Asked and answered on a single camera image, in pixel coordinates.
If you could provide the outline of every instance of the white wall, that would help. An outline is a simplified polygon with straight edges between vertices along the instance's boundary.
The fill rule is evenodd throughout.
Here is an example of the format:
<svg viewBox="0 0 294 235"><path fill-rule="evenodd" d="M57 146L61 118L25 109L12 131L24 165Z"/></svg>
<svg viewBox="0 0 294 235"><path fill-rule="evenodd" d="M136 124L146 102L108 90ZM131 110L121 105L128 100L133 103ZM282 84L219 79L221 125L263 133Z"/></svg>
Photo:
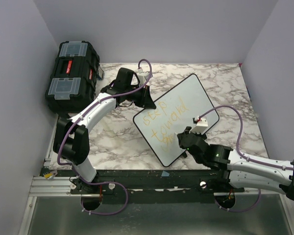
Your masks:
<svg viewBox="0 0 294 235"><path fill-rule="evenodd" d="M269 156L293 160L294 0L279 0L242 72Z"/></svg>
<svg viewBox="0 0 294 235"><path fill-rule="evenodd" d="M277 0L34 0L59 44L89 40L105 63L239 63Z"/></svg>
<svg viewBox="0 0 294 235"><path fill-rule="evenodd" d="M57 45L32 0L0 0L0 235L17 234L54 115L44 92Z"/></svg>

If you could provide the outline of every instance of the gray floor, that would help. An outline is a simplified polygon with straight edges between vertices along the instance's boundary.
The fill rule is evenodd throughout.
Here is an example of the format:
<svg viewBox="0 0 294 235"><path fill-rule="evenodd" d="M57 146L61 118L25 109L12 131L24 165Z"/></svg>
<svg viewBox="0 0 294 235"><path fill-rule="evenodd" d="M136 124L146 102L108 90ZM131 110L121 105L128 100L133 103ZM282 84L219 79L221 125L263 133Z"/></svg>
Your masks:
<svg viewBox="0 0 294 235"><path fill-rule="evenodd" d="M236 209L251 205L255 195L240 195ZM291 235L277 194L263 195L245 213L229 213L216 205L130 204L113 216L81 212L80 198L38 198L30 235ZM113 211L120 205L103 205Z"/></svg>

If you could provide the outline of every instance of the black toolbox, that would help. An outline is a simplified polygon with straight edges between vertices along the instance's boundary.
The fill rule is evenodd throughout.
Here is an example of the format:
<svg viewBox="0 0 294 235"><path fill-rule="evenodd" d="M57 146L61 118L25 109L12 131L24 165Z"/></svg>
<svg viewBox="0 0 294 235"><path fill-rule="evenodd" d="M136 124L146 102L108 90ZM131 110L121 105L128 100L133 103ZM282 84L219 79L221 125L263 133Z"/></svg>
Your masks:
<svg viewBox="0 0 294 235"><path fill-rule="evenodd" d="M61 43L45 93L49 108L67 118L68 113L78 113L94 101L99 62L89 42Z"/></svg>

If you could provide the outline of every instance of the marble surface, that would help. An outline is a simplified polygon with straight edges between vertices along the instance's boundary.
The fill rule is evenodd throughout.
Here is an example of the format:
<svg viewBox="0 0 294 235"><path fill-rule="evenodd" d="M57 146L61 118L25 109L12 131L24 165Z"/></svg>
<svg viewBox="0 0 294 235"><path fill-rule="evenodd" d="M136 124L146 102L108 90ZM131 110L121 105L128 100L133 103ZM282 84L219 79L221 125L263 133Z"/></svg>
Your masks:
<svg viewBox="0 0 294 235"><path fill-rule="evenodd" d="M136 64L103 64L103 81L97 83L100 89L116 78L119 68L137 69ZM155 100L174 85L195 73L207 91L214 106L234 106L243 116L244 129L241 150L245 153L268 157L260 134L256 116L251 106L242 73L238 64L153 64L153 78L150 80L151 97ZM197 164L192 156L179 158L169 167L163 167L132 122L141 108L118 107L107 114L90 132L89 159L96 169L206 169ZM230 109L218 110L219 122L207 132L207 142L235 147L240 122ZM57 154L51 152L50 169L69 169L59 166Z"/></svg>

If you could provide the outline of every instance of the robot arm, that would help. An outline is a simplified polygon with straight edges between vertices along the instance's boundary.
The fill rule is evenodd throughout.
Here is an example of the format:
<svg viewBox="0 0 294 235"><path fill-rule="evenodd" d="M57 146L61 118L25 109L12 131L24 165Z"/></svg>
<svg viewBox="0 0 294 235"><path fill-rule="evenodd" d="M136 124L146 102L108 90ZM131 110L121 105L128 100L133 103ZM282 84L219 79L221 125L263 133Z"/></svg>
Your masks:
<svg viewBox="0 0 294 235"><path fill-rule="evenodd" d="M138 78L137 85L131 84L134 75ZM136 74L132 70L121 68L117 78L104 87L98 97L82 112L70 119L59 119L53 150L56 153L60 152L61 157L69 162L68 164L73 165L75 171L86 181L92 182L97 173L88 159L90 151L88 135L94 126L125 100L132 101L138 107L156 108L150 96L149 86L145 85L137 90L145 84L142 84L145 76L146 73L143 73L142 69L139 74ZM70 135L66 136L70 128L72 129Z"/></svg>
<svg viewBox="0 0 294 235"><path fill-rule="evenodd" d="M177 135L179 146L186 149L197 163L224 171L220 178L207 182L207 187L214 190L221 188L221 191L230 191L232 188L267 189L286 194L294 201L294 161L264 159L243 153L247 157L244 159L236 149L218 144L209 145L205 141L205 135L194 133L193 130L194 128L187 127L183 133Z"/></svg>

